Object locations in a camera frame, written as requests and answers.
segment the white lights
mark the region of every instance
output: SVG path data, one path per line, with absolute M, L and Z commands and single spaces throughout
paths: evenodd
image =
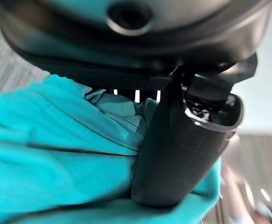
M 157 95 L 156 95 L 156 102 L 160 102 L 160 91 L 158 90 Z
M 260 189 L 260 192 L 262 193 L 263 197 L 265 197 L 265 199 L 270 202 L 271 198 L 268 196 L 267 192 L 262 188 Z
M 140 90 L 136 90 L 135 102 L 140 103 Z

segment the gray carpet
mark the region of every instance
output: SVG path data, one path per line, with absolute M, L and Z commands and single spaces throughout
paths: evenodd
M 5 43 L 0 34 L 0 92 L 23 88 L 32 81 L 40 81 L 48 75 L 27 63 L 15 54 Z M 271 197 L 272 205 L 272 136 L 241 136 L 241 153 L 248 179 L 255 200 L 264 200 L 260 193 L 263 188 Z M 206 217 L 208 224 L 224 223 L 228 215 L 228 203 L 223 199 L 220 209 L 214 209 Z M 224 222 L 220 211 L 223 211 Z
M 24 87 L 32 81 L 40 81 L 47 74 L 14 53 L 0 33 L 0 92 Z

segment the turquoise shirt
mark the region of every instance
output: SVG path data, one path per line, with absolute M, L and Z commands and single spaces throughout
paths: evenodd
M 219 198 L 220 160 L 173 210 L 122 198 L 156 106 L 56 75 L 1 94 L 0 223 L 197 223 Z

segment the person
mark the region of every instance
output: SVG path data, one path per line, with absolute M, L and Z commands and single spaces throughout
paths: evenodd
M 258 202 L 255 210 L 249 214 L 242 194 L 237 185 L 236 177 L 232 169 L 222 164 L 222 178 L 225 180 L 227 197 L 230 202 L 231 224 L 272 224 L 272 209 L 263 202 Z

